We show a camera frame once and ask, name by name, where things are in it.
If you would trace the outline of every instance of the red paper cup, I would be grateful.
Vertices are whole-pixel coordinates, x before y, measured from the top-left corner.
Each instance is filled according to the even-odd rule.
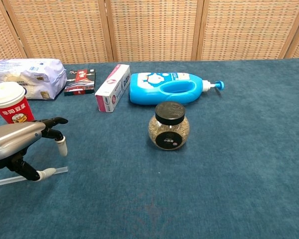
[[[0,83],[0,115],[7,123],[21,123],[34,120],[25,89],[17,82]]]

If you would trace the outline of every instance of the packaged tissue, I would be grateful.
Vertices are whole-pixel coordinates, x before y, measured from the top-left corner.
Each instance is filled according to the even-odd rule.
[[[30,100],[55,99],[66,80],[66,70],[57,59],[0,60],[0,83],[17,82],[25,88],[25,97]]]

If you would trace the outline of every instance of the white box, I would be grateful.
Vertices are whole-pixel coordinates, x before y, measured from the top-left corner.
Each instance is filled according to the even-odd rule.
[[[114,111],[130,84],[130,79],[130,66],[118,64],[95,93],[99,111]]]

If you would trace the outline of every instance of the robotic hand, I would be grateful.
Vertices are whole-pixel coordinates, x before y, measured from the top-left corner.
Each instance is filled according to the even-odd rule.
[[[62,156],[67,155],[65,136],[52,129],[57,124],[68,123],[60,117],[35,120],[31,122],[12,123],[0,126],[0,169],[7,167],[27,180],[41,181],[56,172],[55,168],[37,171],[23,160],[27,149],[40,138],[53,138]]]

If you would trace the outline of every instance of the jar label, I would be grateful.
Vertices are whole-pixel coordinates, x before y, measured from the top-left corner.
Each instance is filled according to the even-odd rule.
[[[174,149],[180,146],[182,143],[183,138],[180,136],[180,134],[172,131],[167,131],[160,133],[156,139],[156,144],[164,149]]]

